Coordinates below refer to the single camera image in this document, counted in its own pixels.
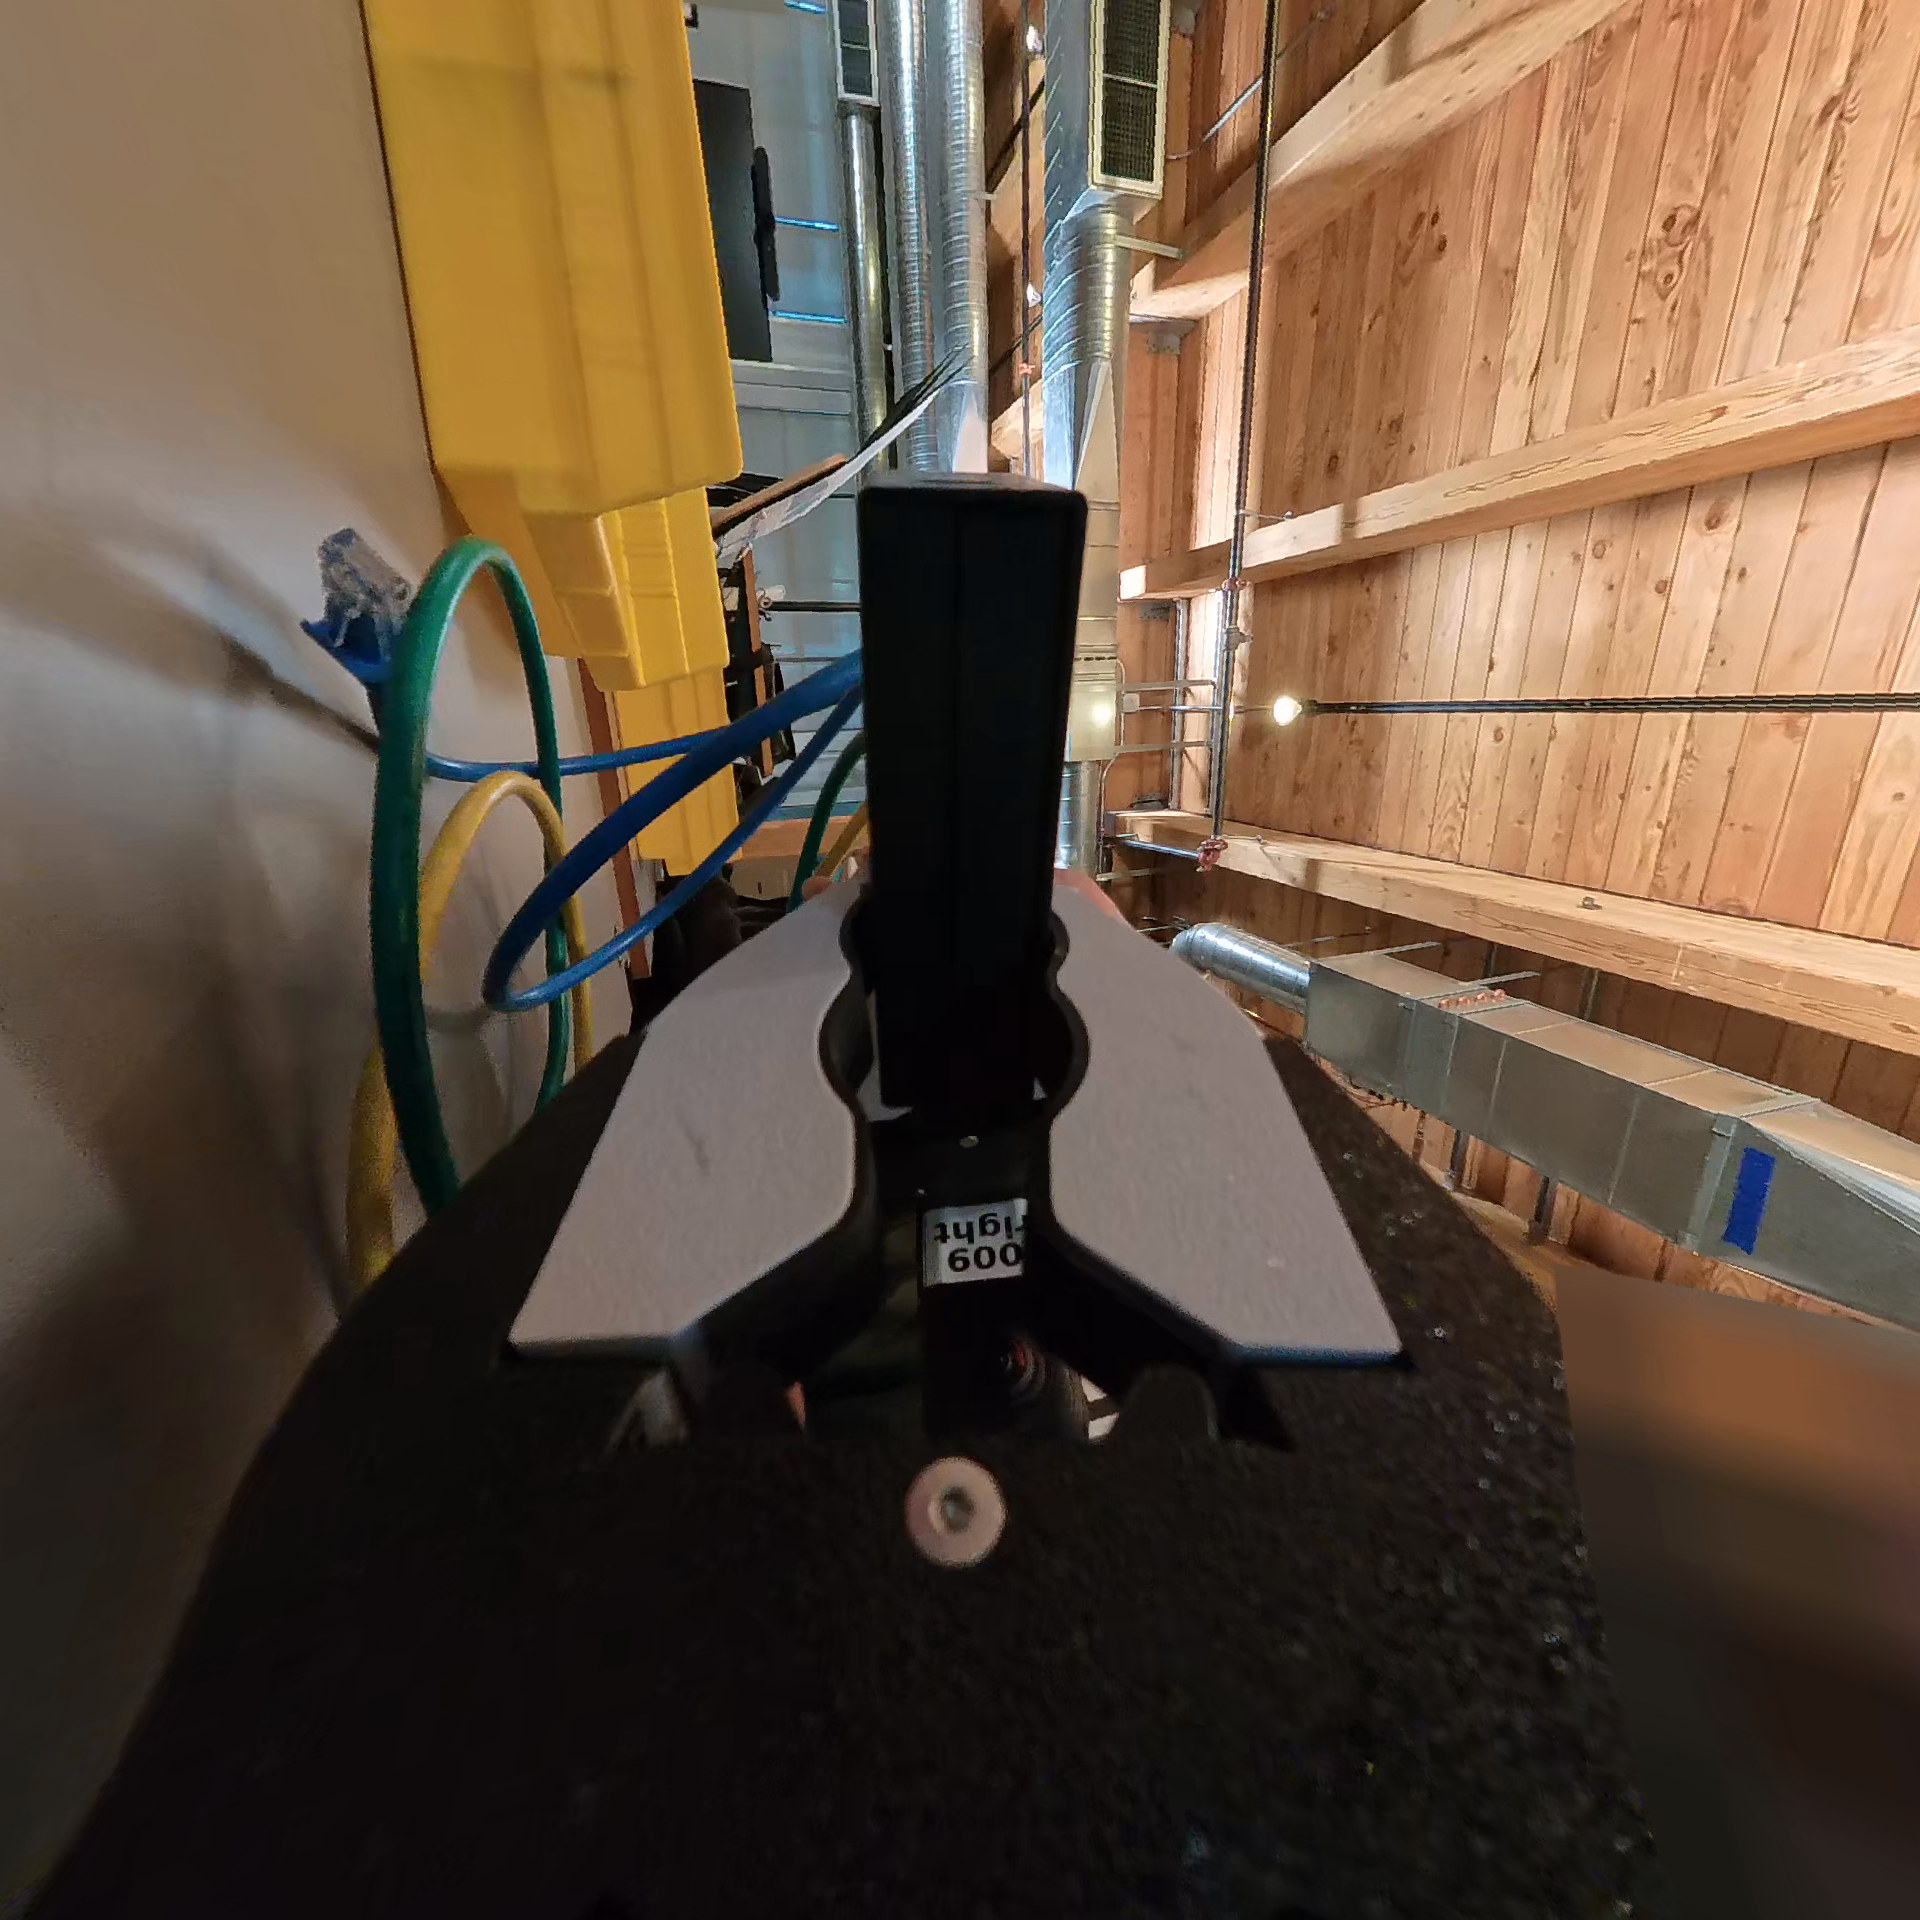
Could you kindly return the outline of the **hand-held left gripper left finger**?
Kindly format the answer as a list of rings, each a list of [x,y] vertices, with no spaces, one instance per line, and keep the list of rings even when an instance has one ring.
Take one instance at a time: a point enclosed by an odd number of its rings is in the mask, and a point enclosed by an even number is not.
[[[521,1172],[516,1200],[552,1222],[509,1365],[650,1360],[693,1404],[747,1378],[805,1401],[874,1212],[849,946],[865,904],[861,885],[826,885],[630,1038],[603,1112],[588,1088],[524,1129],[554,1169]]]

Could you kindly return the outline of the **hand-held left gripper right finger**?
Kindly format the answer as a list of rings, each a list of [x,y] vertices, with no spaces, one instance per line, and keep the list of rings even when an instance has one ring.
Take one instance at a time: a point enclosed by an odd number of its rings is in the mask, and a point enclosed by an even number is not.
[[[1403,1334],[1248,1017],[1073,882],[1052,893],[1064,1084],[1029,1196],[1037,1342],[1118,1409],[1187,1376],[1266,1438],[1270,1376],[1393,1376]]]

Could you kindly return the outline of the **black ethernet port block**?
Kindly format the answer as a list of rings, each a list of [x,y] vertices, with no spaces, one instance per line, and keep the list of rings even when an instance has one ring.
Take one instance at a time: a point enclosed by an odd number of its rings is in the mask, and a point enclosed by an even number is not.
[[[1006,473],[858,501],[881,1098],[981,1134],[1043,1080],[1054,835],[1089,504]]]

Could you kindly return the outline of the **yellow plastic bin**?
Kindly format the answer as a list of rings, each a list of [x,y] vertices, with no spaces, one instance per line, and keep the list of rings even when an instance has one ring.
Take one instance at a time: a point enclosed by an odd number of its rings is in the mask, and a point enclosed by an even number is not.
[[[744,456],[681,6],[363,17],[438,481],[620,750],[720,729]]]

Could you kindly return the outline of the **black metal rod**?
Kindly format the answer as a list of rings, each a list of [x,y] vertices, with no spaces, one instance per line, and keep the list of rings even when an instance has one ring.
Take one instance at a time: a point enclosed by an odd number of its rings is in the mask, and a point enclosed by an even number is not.
[[[1801,691],[1801,693],[1717,693],[1717,696],[1560,696],[1560,698],[1478,698],[1478,700],[1394,700],[1394,701],[1296,701],[1294,718],[1389,718],[1389,715],[1849,715],[1917,713],[1915,691]]]

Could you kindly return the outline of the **thin dark ceiling pipe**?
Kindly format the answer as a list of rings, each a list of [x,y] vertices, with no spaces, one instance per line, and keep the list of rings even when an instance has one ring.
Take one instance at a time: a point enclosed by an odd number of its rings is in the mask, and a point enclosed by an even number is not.
[[[1237,658],[1242,649],[1242,598],[1243,580],[1243,549],[1251,534],[1251,482],[1254,452],[1254,396],[1258,396],[1258,360],[1259,360],[1259,320],[1262,320],[1262,286],[1264,286],[1264,211],[1269,193],[1269,165],[1273,154],[1273,121],[1278,107],[1278,67],[1281,67],[1281,13],[1283,3],[1264,4],[1264,41],[1262,41],[1262,102],[1258,125],[1254,154],[1254,190],[1253,190],[1253,225],[1248,253],[1248,286],[1245,313],[1242,331],[1238,361],[1238,434],[1234,451],[1234,491],[1233,491],[1233,531],[1229,531],[1229,563],[1228,579],[1221,590],[1221,635],[1216,653],[1216,693],[1211,706],[1210,734],[1210,770],[1206,770],[1206,836],[1197,850],[1197,870],[1211,874],[1225,853],[1225,810],[1228,810],[1228,761],[1233,748],[1233,710]]]

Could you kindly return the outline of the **black screen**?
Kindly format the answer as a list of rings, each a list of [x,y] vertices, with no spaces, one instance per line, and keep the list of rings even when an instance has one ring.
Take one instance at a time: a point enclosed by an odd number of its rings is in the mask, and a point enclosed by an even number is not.
[[[773,162],[756,142],[746,86],[696,80],[693,90],[726,349],[736,361],[770,364],[773,315],[782,296]]]

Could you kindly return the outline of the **round metal elbow duct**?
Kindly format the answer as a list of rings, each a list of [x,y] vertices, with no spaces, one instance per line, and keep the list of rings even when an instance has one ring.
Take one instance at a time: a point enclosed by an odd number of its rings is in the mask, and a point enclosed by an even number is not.
[[[1182,929],[1168,954],[1188,969],[1216,977],[1262,1001],[1307,1013],[1312,961],[1294,949],[1270,945],[1225,921]]]

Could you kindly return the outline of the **rectangular metal duct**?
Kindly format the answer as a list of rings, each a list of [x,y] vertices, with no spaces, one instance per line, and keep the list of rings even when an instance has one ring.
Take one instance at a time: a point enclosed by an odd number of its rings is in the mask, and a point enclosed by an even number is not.
[[[1718,1264],[1917,1331],[1917,1148],[1867,1120],[1388,956],[1312,963],[1305,1043]],[[1722,1243],[1742,1150],[1778,1160],[1756,1256]]]

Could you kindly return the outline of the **smooth metal duct pipe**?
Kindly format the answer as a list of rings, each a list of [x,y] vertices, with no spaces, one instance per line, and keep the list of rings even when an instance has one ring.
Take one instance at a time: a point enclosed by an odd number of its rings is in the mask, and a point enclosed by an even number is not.
[[[856,437],[865,442],[881,427],[892,400],[883,272],[878,109],[861,102],[838,102],[837,136],[843,171],[853,420]]]

